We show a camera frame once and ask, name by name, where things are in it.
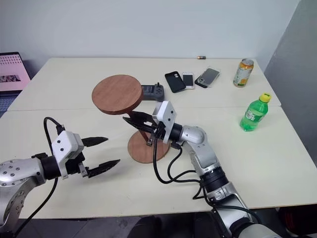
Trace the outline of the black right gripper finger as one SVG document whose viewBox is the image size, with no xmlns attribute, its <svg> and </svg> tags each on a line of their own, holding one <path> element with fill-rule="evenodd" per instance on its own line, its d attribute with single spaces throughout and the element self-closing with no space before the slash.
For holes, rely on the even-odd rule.
<svg viewBox="0 0 317 238">
<path fill-rule="evenodd" d="M 128 124 L 130 124 L 131 126 L 133 126 L 134 128 L 136 128 L 140 131 L 152 133 L 152 127 L 150 125 L 144 124 L 144 122 L 142 122 L 140 120 L 127 118 L 127 117 L 123 117 L 123 119 Z"/>
<path fill-rule="evenodd" d="M 152 115 L 144 113 L 144 112 L 132 112 L 132 118 L 141 122 L 154 122 Z"/>
</svg>

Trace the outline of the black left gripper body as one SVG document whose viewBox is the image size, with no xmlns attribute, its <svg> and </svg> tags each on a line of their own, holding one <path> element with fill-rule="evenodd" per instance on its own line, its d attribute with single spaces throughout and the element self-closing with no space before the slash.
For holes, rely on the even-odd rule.
<svg viewBox="0 0 317 238">
<path fill-rule="evenodd" d="M 82 177 L 87 177 L 88 172 L 86 167 L 83 165 L 85 157 L 82 152 L 80 152 L 76 157 L 73 155 L 66 158 L 65 167 L 68 175 L 81 174 Z"/>
</svg>

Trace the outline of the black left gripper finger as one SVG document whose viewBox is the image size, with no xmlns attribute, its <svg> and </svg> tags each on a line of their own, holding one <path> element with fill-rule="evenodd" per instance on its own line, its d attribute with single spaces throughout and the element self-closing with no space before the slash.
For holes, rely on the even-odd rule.
<svg viewBox="0 0 317 238">
<path fill-rule="evenodd" d="M 81 140 L 85 147 L 92 147 L 92 146 L 108 141 L 108 138 L 97 136 L 97 137 L 82 138 Z"/>
<path fill-rule="evenodd" d="M 97 175 L 103 174 L 107 172 L 108 170 L 112 169 L 114 166 L 116 166 L 120 162 L 120 159 L 118 160 L 112 160 L 107 161 L 102 164 L 99 164 L 97 167 L 93 169 L 86 168 L 88 178 L 95 177 Z"/>
</svg>

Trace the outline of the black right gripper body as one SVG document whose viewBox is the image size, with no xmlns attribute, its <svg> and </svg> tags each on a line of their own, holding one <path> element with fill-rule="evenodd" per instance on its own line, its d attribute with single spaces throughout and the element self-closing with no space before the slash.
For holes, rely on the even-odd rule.
<svg viewBox="0 0 317 238">
<path fill-rule="evenodd" d="M 150 137 L 146 143 L 147 146 L 152 146 L 158 143 L 159 139 L 164 139 L 165 125 L 163 122 L 159 122 L 157 127 L 151 132 Z"/>
</svg>

